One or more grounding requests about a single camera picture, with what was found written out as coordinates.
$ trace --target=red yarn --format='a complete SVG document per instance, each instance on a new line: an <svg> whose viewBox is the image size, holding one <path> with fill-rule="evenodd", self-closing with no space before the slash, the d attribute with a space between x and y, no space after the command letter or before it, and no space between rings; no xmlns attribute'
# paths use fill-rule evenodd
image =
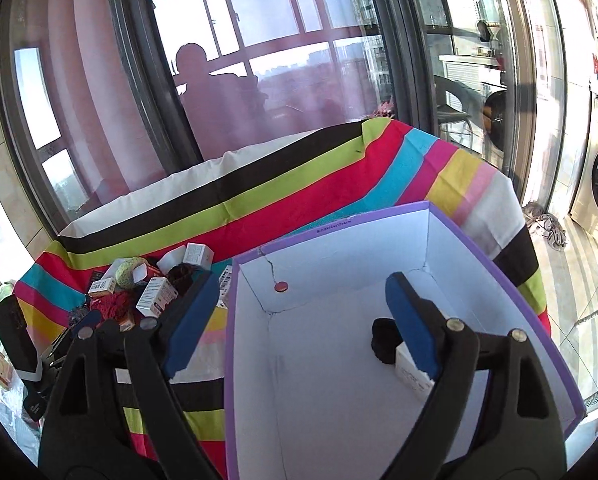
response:
<svg viewBox="0 0 598 480"><path fill-rule="evenodd" d="M133 290L122 290L108 296L93 298L90 301L90 310L97 309L103 319L116 319L121 321L133 304L135 293Z"/></svg>

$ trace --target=rainbow striped cloth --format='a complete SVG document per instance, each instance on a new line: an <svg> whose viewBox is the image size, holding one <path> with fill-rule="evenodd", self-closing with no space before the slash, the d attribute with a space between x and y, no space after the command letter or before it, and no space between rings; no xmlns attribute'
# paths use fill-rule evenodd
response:
<svg viewBox="0 0 598 480"><path fill-rule="evenodd" d="M15 286L37 347L45 348L63 331L68 312L84 301L91 273L105 270L116 258L160 258L176 246L197 242L215 251L213 268L220 272L236 254L275 238L419 200L435 203L452 218L550 331L521 207L511 182L495 168L388 118L332 126L284 142L267 151L262 144L227 153L68 226ZM225 325L226 311L218 308L191 364L172 384L190 426L224 476ZM117 382L135 447L154 457L127 370L117 371Z"/></svg>

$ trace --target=cardboard box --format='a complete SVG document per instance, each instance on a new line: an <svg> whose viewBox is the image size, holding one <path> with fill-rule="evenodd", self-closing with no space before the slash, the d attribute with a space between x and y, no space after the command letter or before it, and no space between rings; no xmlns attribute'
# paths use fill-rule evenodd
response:
<svg viewBox="0 0 598 480"><path fill-rule="evenodd" d="M204 270L210 270L213 264L213 257L215 252L203 244L188 244L186 246L186 253L183 256L183 263L198 267Z"/></svg>
<svg viewBox="0 0 598 480"><path fill-rule="evenodd" d="M10 384L12 384L13 373L14 367L6 359L5 355L0 352L0 386L9 390Z"/></svg>
<svg viewBox="0 0 598 480"><path fill-rule="evenodd" d="M144 316L159 317L177 296L177 291L167 278L153 278L145 287L136 307Z"/></svg>
<svg viewBox="0 0 598 480"><path fill-rule="evenodd" d="M582 419L576 382L519 291L437 207L412 203L233 258L225 350L230 480L381 478L424 404L370 346L375 319L393 317L398 327L409 319L408 305L389 296L386 279L398 271L420 297L473 330L524 330L565 437ZM276 291L275 282L287 289ZM475 374L448 461L468 449L488 375Z"/></svg>
<svg viewBox="0 0 598 480"><path fill-rule="evenodd" d="M435 383L430 380L428 374L417 369L406 343L397 346L395 358L394 371L397 373L397 377L415 392L421 402L426 402Z"/></svg>
<svg viewBox="0 0 598 480"><path fill-rule="evenodd" d="M135 267L132 271L132 280L135 285L143 286L148 285L151 279L161 275L161 271L157 267L153 267L149 264L141 264L139 267Z"/></svg>
<svg viewBox="0 0 598 480"><path fill-rule="evenodd" d="M134 327L134 313L129 310L124 319L119 321L119 332L126 332Z"/></svg>
<svg viewBox="0 0 598 480"><path fill-rule="evenodd" d="M172 267L177 266L183 261L183 257L186 255L186 246L180 245L175 247L173 250L168 251L163 257L157 262L157 267L165 276L170 272Z"/></svg>
<svg viewBox="0 0 598 480"><path fill-rule="evenodd" d="M106 278L104 280L98 280L90 285L88 295L90 298L100 298L102 296L109 296L114 292L116 287L116 280L114 278Z"/></svg>

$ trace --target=metal screw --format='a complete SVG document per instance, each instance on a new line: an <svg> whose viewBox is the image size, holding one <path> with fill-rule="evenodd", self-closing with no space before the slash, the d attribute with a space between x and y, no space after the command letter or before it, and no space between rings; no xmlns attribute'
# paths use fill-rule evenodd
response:
<svg viewBox="0 0 598 480"><path fill-rule="evenodd" d="M94 332L95 331L92 330L91 326L85 326L81 330L79 330L79 333L77 334L77 337L79 339L88 339L88 338L92 337L92 334Z"/></svg>
<svg viewBox="0 0 598 480"><path fill-rule="evenodd" d="M515 341L518 341L520 343L523 343L526 339L528 339L528 336L526 335L526 332L524 332L520 328L514 328L512 330L512 332L510 332L510 335L512 336L512 338Z"/></svg>
<svg viewBox="0 0 598 480"><path fill-rule="evenodd" d="M157 326L157 318L156 317L144 317L139 322L139 326L142 330L152 330L154 327Z"/></svg>
<svg viewBox="0 0 598 480"><path fill-rule="evenodd" d="M466 328L464 322L457 317L451 317L445 322L445 325L453 332L461 332L461 330Z"/></svg>

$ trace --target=green yarn ball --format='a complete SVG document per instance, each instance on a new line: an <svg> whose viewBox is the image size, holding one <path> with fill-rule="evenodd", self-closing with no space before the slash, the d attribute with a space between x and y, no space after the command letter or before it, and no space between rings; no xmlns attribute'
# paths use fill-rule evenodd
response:
<svg viewBox="0 0 598 480"><path fill-rule="evenodd" d="M132 271L139 267L141 264L147 264L145 258L128 258L125 262L119 265L118 269L114 273L116 284L121 288L130 290L134 288L134 280L132 278Z"/></svg>

